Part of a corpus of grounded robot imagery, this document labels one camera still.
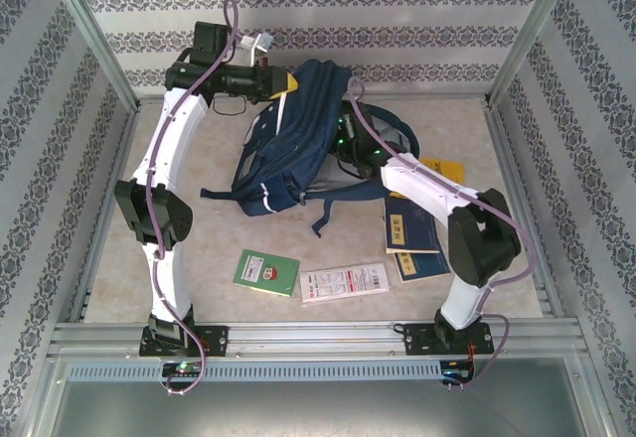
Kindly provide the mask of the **left controller board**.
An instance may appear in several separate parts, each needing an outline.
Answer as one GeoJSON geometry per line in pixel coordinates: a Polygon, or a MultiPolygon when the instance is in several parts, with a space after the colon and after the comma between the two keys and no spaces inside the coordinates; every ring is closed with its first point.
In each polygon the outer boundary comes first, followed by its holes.
{"type": "Polygon", "coordinates": [[[201,368],[200,362],[166,363],[163,364],[162,376],[164,378],[196,378],[201,373],[201,368]]]}

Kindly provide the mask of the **aluminium side rail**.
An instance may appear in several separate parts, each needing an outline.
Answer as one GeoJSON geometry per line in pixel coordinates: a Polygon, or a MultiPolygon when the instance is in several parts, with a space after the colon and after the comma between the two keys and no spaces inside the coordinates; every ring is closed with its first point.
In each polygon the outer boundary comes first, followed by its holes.
{"type": "Polygon", "coordinates": [[[483,107],[483,112],[509,196],[510,211],[526,234],[520,236],[520,239],[531,267],[532,280],[538,293],[542,312],[545,317],[565,318],[566,312],[560,302],[556,284],[532,216],[530,203],[523,187],[522,177],[505,134],[502,120],[498,111],[488,105],[483,107]]]}
{"type": "Polygon", "coordinates": [[[63,309],[60,323],[81,322],[90,299],[93,284],[98,272],[101,255],[112,220],[115,207],[114,186],[125,173],[130,149],[137,128],[141,106],[138,105],[127,117],[125,127],[119,136],[119,143],[111,164],[108,182],[103,191],[102,202],[96,216],[96,222],[89,240],[89,248],[84,255],[79,271],[79,279],[74,285],[68,304],[63,309]]]}

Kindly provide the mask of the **aluminium frame post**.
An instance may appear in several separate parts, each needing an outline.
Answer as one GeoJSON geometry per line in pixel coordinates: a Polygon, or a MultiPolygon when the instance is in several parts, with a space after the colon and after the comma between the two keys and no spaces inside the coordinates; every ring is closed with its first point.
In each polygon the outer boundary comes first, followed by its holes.
{"type": "Polygon", "coordinates": [[[110,83],[129,109],[137,109],[139,100],[124,73],[106,35],[91,12],[86,0],[63,0],[73,16],[87,45],[93,51],[110,83]]]}
{"type": "Polygon", "coordinates": [[[486,104],[496,105],[507,91],[518,69],[521,67],[527,53],[534,44],[541,29],[549,18],[551,10],[557,0],[536,0],[528,17],[524,21],[519,35],[514,41],[510,53],[504,59],[494,82],[486,93],[486,104]]]}

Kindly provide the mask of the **white ruler set packet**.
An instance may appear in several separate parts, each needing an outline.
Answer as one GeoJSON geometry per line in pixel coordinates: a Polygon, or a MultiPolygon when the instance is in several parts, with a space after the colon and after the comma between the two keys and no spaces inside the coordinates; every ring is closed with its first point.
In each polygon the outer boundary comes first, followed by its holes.
{"type": "Polygon", "coordinates": [[[299,274],[303,303],[321,303],[358,298],[390,291],[389,278],[382,263],[352,265],[299,274]]]}

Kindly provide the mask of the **green notebook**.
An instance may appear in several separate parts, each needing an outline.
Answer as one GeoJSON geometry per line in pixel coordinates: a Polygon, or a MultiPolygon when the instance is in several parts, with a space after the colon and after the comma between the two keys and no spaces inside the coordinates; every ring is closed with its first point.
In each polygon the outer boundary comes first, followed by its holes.
{"type": "Polygon", "coordinates": [[[244,249],[233,283],[252,290],[291,297],[300,262],[293,258],[244,249]]]}

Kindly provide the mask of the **controller board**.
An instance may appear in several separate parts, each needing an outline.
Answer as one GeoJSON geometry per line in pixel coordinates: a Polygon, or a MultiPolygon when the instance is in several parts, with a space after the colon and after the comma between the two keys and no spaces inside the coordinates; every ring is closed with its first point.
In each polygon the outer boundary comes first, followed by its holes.
{"type": "Polygon", "coordinates": [[[201,373],[201,368],[200,362],[166,363],[163,364],[162,376],[164,378],[196,378],[201,373]]]}
{"type": "Polygon", "coordinates": [[[466,384],[474,377],[475,365],[472,360],[442,361],[440,363],[442,381],[445,384],[466,384]]]}

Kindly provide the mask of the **navy blue backpack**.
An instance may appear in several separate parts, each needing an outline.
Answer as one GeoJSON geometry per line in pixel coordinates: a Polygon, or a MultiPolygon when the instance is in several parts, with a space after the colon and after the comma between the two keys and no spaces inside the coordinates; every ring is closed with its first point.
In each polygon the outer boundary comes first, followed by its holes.
{"type": "MultiPolygon", "coordinates": [[[[338,117],[341,103],[349,101],[345,94],[352,75],[331,61],[309,60],[298,67],[293,72],[297,90],[281,95],[252,121],[230,190],[203,189],[201,197],[233,201],[249,217],[320,200],[323,216],[312,225],[316,234],[328,223],[334,202],[387,197],[390,192],[381,179],[349,175],[356,170],[344,164],[343,171],[336,159],[338,117]]],[[[364,102],[351,103],[357,115],[362,114],[359,103],[364,102]]],[[[412,129],[398,117],[397,122],[398,152],[417,155],[412,129]]]]}

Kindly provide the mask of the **aluminium mounting rail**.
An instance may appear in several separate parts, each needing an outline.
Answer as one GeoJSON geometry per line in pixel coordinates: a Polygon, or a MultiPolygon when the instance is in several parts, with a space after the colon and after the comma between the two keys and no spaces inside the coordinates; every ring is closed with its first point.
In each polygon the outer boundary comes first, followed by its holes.
{"type": "MultiPolygon", "coordinates": [[[[142,323],[66,323],[54,328],[49,359],[136,358],[142,323]]],[[[405,356],[403,337],[391,322],[230,323],[229,359],[361,360],[405,356]]],[[[587,356],[589,347],[574,318],[513,319],[501,351],[505,359],[587,356]]]]}

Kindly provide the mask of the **right controller board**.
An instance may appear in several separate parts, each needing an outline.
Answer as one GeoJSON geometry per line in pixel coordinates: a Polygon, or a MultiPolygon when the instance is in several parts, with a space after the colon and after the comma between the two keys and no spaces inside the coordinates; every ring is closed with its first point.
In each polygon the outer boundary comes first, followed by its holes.
{"type": "Polygon", "coordinates": [[[475,365],[472,360],[442,361],[440,363],[442,381],[445,384],[466,384],[474,377],[475,365]]]}

